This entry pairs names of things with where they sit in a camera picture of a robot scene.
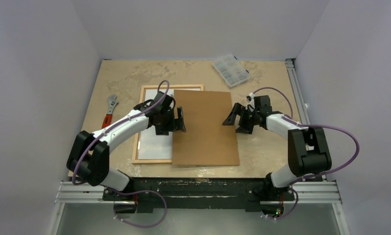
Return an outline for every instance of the metal frame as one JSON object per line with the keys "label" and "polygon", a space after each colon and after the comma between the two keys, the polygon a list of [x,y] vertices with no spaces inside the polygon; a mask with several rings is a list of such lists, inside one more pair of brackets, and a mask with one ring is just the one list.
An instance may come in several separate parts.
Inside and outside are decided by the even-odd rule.
{"label": "metal frame", "polygon": [[[301,121],[306,124],[310,124],[310,120],[307,114],[307,108],[305,106],[301,90],[299,88],[298,79],[296,77],[295,68],[292,60],[286,60],[285,65],[287,68],[288,76],[291,82],[293,94],[295,96],[295,102],[298,106],[299,115]],[[331,204],[335,214],[335,218],[338,224],[338,228],[341,235],[349,235],[349,229],[347,221],[345,219],[340,193],[338,191],[336,182],[298,182],[293,185],[293,188],[298,192],[298,203],[324,203]],[[62,182],[57,193],[55,200],[55,206],[52,215],[52,221],[49,228],[49,235],[56,235],[58,227],[61,221],[61,215],[63,213],[66,203],[105,203],[114,204],[113,201],[103,201],[104,188],[103,186],[90,186],[89,184],[83,184],[80,186],[74,186],[71,182]],[[294,201],[285,201],[285,203],[293,203]],[[261,204],[278,204],[278,201],[266,201]],[[116,204],[134,204],[132,201],[116,202]]]}

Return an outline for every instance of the white board surface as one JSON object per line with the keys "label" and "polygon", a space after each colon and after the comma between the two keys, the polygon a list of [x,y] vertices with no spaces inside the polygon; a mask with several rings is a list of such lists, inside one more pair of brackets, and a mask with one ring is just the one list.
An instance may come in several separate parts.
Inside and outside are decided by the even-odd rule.
{"label": "white board surface", "polygon": [[[200,88],[180,88],[179,90],[200,91]],[[144,100],[153,99],[157,89],[146,89]],[[174,95],[174,89],[167,92]],[[138,160],[172,159],[172,133],[168,136],[157,136],[155,126],[141,132],[138,140]]]}

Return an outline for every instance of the clear plastic container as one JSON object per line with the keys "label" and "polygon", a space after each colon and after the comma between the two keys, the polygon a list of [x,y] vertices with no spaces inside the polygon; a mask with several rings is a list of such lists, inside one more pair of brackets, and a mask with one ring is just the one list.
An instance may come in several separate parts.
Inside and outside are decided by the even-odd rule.
{"label": "clear plastic container", "polygon": [[250,79],[249,71],[232,54],[214,60],[213,66],[230,88],[245,83]]}

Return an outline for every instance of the black mounting bar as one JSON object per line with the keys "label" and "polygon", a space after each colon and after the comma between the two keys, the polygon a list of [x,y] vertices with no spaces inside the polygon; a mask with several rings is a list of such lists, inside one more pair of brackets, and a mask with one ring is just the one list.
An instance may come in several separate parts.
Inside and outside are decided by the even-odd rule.
{"label": "black mounting bar", "polygon": [[[260,212],[265,205],[261,201],[293,201],[287,190],[263,193],[262,178],[147,178],[134,177],[133,187],[123,192],[153,190],[160,193],[171,209],[243,209]],[[103,193],[105,201],[133,200],[133,196],[118,196],[112,191]],[[138,213],[149,213],[154,208],[164,208],[162,200],[152,193],[138,195]]]}

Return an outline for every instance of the gray wall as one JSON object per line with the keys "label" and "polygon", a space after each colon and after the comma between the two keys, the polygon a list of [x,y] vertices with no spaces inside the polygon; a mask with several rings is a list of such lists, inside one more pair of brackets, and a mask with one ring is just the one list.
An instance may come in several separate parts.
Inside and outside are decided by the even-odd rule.
{"label": "gray wall", "polygon": [[72,0],[104,58],[296,57],[328,0]]}
{"label": "gray wall", "polygon": [[69,0],[0,0],[0,235],[45,234],[99,65]]}
{"label": "gray wall", "polygon": [[[296,71],[312,123],[360,140],[358,159],[334,175],[352,234],[391,234],[391,0],[330,0]],[[338,166],[354,146],[328,138]]]}
{"label": "gray wall", "polygon": [[[134,214],[129,221],[150,224],[163,209]],[[140,229],[113,219],[110,204],[67,204],[58,235],[340,235],[331,204],[302,204],[295,213],[274,223],[261,218],[261,212],[244,210],[168,209],[161,224]]]}

